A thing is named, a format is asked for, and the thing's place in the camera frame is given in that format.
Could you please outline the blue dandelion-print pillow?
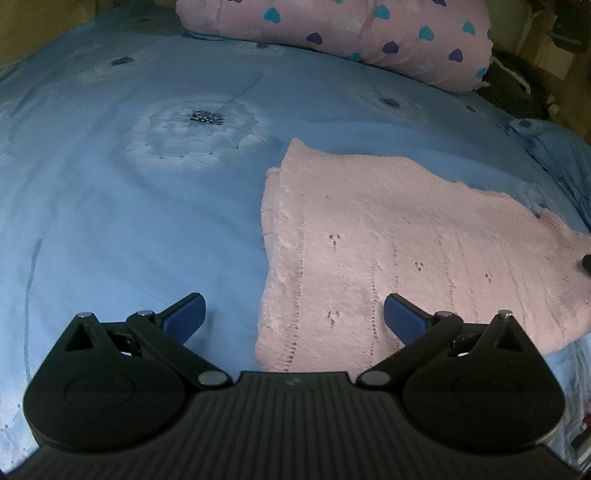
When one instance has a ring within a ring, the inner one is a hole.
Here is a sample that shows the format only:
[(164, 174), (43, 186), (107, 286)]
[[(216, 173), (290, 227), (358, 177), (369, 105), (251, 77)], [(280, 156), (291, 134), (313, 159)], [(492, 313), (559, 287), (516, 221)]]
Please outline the blue dandelion-print pillow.
[(590, 228), (590, 146), (575, 133), (537, 119), (515, 119), (506, 127), (555, 180)]

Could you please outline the pink heart-print rolled quilt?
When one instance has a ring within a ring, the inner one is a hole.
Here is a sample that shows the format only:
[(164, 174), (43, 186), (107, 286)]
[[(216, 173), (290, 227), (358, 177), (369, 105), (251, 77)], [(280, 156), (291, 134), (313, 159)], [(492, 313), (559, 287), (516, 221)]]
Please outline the pink heart-print rolled quilt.
[(476, 89), (493, 42), (482, 1), (179, 1), (192, 34), (313, 49), (446, 91)]

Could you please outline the pink knitted cardigan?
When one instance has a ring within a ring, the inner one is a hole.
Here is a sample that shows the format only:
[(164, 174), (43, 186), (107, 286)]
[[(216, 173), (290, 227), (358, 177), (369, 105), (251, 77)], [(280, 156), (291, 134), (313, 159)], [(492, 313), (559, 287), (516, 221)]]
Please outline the pink knitted cardigan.
[(384, 318), (392, 293), (470, 323), (509, 310), (545, 354), (590, 330), (588, 236), (404, 157), (294, 140), (267, 172), (262, 227), (256, 358), (266, 371), (356, 376), (386, 359), (404, 343)]

